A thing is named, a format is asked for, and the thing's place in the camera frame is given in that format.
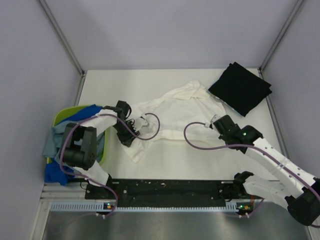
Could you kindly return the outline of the white floral t shirt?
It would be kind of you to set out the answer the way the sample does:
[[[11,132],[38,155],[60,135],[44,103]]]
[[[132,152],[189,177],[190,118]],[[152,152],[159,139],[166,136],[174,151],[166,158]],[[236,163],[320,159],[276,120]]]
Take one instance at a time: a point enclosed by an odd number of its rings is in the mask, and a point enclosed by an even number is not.
[[[152,137],[157,129],[158,134],[151,140],[135,139],[130,147],[122,146],[128,157],[137,163],[149,151],[151,145],[160,139],[182,141],[184,128],[192,122],[209,123],[215,116],[227,114],[223,104],[216,101],[199,81],[192,80],[186,85],[170,90],[159,98],[132,105],[132,118],[153,113],[158,116],[146,116],[149,127],[140,130],[142,138]]]

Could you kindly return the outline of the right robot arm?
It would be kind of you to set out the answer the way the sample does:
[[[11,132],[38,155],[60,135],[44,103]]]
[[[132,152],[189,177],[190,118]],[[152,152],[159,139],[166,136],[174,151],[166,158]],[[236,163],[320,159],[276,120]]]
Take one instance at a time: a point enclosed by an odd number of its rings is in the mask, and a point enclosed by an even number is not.
[[[229,115],[215,115],[210,127],[230,149],[241,151],[276,178],[270,181],[253,173],[241,173],[242,180],[233,185],[237,197],[254,195],[266,199],[286,209],[300,224],[315,227],[320,216],[319,178],[277,151],[254,127],[240,128]]]

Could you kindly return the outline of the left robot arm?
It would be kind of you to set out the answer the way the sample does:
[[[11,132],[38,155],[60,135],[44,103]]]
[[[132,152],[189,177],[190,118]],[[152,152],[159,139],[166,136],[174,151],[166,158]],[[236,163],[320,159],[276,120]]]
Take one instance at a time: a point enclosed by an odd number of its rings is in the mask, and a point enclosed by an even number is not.
[[[89,183],[96,186],[96,192],[102,198],[109,198],[114,191],[112,185],[112,177],[106,173],[98,163],[97,152],[98,135],[104,134],[105,130],[114,127],[120,143],[126,147],[130,147],[136,138],[131,134],[140,135],[135,129],[135,120],[130,119],[132,113],[130,105],[119,100],[116,106],[105,106],[95,115],[111,114],[111,116],[102,116],[92,118],[79,125],[73,130],[76,123],[68,123],[65,127],[62,138],[62,146],[64,150],[60,151],[61,164],[66,164],[80,172],[81,176],[89,178]]]

